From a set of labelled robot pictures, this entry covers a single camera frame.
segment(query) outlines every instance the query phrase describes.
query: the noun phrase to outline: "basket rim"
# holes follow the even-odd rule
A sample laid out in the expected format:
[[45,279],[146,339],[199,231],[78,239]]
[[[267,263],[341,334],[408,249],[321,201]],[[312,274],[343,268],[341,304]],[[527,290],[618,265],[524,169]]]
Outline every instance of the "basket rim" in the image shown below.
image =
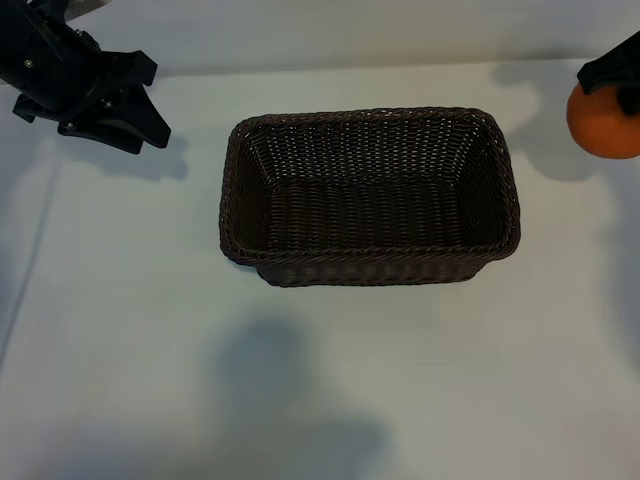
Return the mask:
[[[236,148],[243,138],[254,128],[268,124],[300,125],[309,123],[331,123],[355,120],[420,119],[442,117],[462,120],[471,119],[484,124],[493,139],[490,148],[501,173],[501,190],[507,221],[501,240],[490,245],[472,246],[411,246],[411,247],[365,247],[327,248],[315,250],[256,250],[243,247],[233,232],[230,222],[233,196],[232,181],[235,163],[240,157]],[[515,180],[511,168],[511,157],[504,135],[492,115],[477,108],[464,107],[416,107],[416,108],[375,108],[354,111],[267,114],[248,118],[240,122],[231,133],[225,161],[222,199],[220,202],[220,247],[232,261],[254,267],[278,266],[295,263],[342,263],[342,262],[403,262],[426,260],[461,260],[489,262],[510,256],[520,242],[520,205]]]

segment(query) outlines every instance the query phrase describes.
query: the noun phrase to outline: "wicker basket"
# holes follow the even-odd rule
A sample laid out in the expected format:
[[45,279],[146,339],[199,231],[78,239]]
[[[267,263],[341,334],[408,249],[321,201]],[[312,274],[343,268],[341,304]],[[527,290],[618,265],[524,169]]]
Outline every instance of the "wicker basket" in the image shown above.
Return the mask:
[[221,248],[272,285],[460,282],[511,255],[520,208],[493,117],[266,115],[229,141]]

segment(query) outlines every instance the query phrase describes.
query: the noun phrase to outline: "robotic arm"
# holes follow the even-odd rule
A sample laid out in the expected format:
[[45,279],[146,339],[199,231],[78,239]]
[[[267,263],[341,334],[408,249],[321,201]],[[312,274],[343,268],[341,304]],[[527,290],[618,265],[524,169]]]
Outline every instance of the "robotic arm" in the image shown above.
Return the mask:
[[66,25],[69,3],[0,0],[0,79],[22,92],[13,112],[133,154],[143,142],[165,148],[171,129],[143,86],[153,83],[157,64],[140,51],[100,50],[88,33]]

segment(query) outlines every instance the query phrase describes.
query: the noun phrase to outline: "rectangular basket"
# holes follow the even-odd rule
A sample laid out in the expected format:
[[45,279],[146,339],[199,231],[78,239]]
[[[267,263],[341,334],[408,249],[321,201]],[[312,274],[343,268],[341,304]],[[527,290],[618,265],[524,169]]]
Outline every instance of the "rectangular basket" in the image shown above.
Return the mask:
[[229,140],[220,239],[283,287],[468,280],[520,240],[509,152],[475,109],[251,118]]

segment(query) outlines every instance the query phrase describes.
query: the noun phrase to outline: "white wall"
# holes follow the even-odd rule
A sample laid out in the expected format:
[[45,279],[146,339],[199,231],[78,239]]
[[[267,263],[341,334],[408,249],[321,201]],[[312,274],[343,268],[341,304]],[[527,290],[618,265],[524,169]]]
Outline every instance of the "white wall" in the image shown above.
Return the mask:
[[167,71],[594,56],[640,29],[636,0],[113,0],[74,22]]

